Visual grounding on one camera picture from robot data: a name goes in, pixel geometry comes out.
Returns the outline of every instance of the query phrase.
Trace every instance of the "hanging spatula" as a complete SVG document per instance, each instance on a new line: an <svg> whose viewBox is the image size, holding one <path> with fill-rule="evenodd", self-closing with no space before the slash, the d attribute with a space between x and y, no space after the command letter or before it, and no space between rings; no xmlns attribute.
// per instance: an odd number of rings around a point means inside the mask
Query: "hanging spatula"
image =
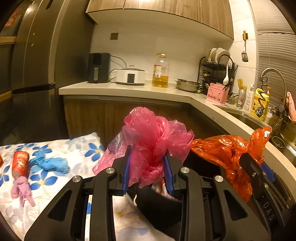
<svg viewBox="0 0 296 241"><path fill-rule="evenodd" d="M246 41L247 41L247 39L249 39L249 38L248 38L248 34L246 33L246 31L244 31L244 33L243 33L243 35L242 35L242 38L243 38L243 40L244 40L244 51L242 52L242 60L243 60L244 62L248 62L249 59L248 59L248 55L247 55L247 53L246 53Z"/></svg>

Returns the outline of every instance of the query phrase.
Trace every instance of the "red soda can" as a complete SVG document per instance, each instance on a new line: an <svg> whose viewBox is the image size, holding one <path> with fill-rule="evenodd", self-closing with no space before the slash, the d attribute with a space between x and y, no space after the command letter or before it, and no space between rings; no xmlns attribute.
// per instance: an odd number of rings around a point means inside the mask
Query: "red soda can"
<svg viewBox="0 0 296 241"><path fill-rule="evenodd" d="M19 176L27 176L30 155L25 151L16 151L13 154L12 176L17 179Z"/></svg>

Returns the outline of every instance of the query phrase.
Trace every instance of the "dish soap bottle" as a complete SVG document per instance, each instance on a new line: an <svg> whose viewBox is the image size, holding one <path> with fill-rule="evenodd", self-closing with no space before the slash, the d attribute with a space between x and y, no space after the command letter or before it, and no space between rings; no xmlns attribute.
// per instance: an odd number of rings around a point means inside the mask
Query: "dish soap bottle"
<svg viewBox="0 0 296 241"><path fill-rule="evenodd" d="M255 110L260 107L260 104L259 104L259 101L258 99L261 98L261 95L260 93L263 92L262 89L260 88L257 88L256 89L256 92L255 92L255 96L254 96L254 102L253 102L253 106L252 106L252 109L251 109L251 115L256 117L257 119L261 120L261 121L264 121L265 120L265 117L266 117L266 114L267 114L267 111L268 111L268 103L269 103L269 93L262 93L263 97L265 98L265 100L260 100L261 104L264 106L264 113L261 117L258 117L255 113Z"/></svg>
<svg viewBox="0 0 296 241"><path fill-rule="evenodd" d="M166 60L165 53L156 54L157 59L154 64L152 85L155 87L168 87L169 62Z"/></svg>
<svg viewBox="0 0 296 241"><path fill-rule="evenodd" d="M255 85L250 86L250 90L247 92L246 101L244 103L244 111L248 114L251 113L252 104L254 101L254 96L255 96L254 88L255 88Z"/></svg>

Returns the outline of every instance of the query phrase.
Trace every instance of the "yellow detergent bottle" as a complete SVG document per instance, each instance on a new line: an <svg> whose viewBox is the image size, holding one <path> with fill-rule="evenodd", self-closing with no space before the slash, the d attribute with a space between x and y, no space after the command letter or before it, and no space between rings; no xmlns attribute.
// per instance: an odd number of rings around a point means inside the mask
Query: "yellow detergent bottle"
<svg viewBox="0 0 296 241"><path fill-rule="evenodd" d="M255 114L255 110L260 107L260 104L259 104L259 101L258 99L261 98L261 95L260 93L263 92L262 89L260 88L257 88L256 89L256 92L255 92L255 96L254 96L254 102L253 102L253 106L252 106L252 109L251 109L251 115L256 117L257 119L261 120L261 121L264 121L265 120L265 117L266 117L266 114L267 114L267 111L268 111L268 103L269 103L269 92L268 93L262 93L263 97L265 98L265 100L260 100L261 104L264 106L264 113L263 115L259 118L256 114Z"/></svg>

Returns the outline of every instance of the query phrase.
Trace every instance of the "metal basin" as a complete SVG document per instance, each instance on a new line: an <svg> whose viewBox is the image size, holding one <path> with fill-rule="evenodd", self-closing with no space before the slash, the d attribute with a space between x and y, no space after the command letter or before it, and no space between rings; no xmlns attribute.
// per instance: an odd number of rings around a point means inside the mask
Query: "metal basin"
<svg viewBox="0 0 296 241"><path fill-rule="evenodd" d="M219 107L220 109L223 109L225 112L229 113L236 119L245 123L247 126L251 127L253 130L268 126L266 123L259 121L255 117L248 115L241 110L234 110L224 106L217 106L217 107ZM278 134L278 136L285 141L285 144L286 144L285 148L277 147L271 140L269 140L269 142L272 143L296 167L296 150L291 145L291 143L285 139L284 136L282 136L281 134Z"/></svg>

